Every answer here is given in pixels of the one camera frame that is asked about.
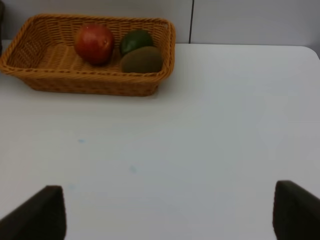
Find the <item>apple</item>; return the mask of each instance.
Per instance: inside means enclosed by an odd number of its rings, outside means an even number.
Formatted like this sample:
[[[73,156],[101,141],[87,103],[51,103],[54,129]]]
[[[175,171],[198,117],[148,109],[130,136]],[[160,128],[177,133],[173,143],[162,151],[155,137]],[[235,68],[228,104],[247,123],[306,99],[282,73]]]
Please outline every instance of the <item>apple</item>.
[[[111,58],[114,46],[114,35],[106,26],[90,23],[79,29],[75,37],[74,50],[88,63],[101,65]]]

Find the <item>kiwi fruit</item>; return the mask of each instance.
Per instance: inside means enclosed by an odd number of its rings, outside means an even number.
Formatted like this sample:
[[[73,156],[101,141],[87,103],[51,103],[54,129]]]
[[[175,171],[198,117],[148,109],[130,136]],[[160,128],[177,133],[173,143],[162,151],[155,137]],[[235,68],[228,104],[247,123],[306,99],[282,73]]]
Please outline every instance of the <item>kiwi fruit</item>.
[[[124,73],[158,73],[162,69],[163,58],[158,48],[145,46],[126,54],[120,65]]]

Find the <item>white wall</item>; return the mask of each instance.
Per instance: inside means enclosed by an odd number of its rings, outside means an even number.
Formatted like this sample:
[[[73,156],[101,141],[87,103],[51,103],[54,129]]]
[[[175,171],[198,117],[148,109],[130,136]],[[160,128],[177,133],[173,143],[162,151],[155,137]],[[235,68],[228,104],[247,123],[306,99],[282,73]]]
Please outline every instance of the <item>white wall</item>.
[[[320,0],[195,0],[191,42],[302,45],[320,53]]]
[[[6,6],[3,38],[12,39],[27,18],[39,13],[160,17],[176,27],[176,41],[187,43],[192,0],[2,0]]]

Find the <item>wicker basket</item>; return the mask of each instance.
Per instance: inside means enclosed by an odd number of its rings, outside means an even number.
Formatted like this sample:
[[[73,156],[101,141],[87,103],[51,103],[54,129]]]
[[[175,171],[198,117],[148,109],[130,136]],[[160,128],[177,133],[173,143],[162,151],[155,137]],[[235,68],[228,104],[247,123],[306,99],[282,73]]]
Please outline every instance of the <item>wicker basket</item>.
[[[86,63],[74,50],[75,35],[85,23],[104,24],[114,35],[115,49],[105,66]],[[135,29],[152,35],[163,57],[160,72],[121,72],[119,42]],[[174,25],[161,18],[40,14],[23,25],[1,57],[0,70],[38,91],[149,96],[174,69],[175,41]]]

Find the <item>white table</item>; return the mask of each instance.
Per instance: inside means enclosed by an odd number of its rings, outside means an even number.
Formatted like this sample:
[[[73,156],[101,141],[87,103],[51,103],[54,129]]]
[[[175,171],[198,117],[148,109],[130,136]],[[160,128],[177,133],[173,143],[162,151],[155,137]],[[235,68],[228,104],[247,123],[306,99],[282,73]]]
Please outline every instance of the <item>white table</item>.
[[[0,76],[0,217],[62,185],[67,240],[274,240],[277,180],[320,196],[320,61],[305,47],[176,45],[152,97]]]

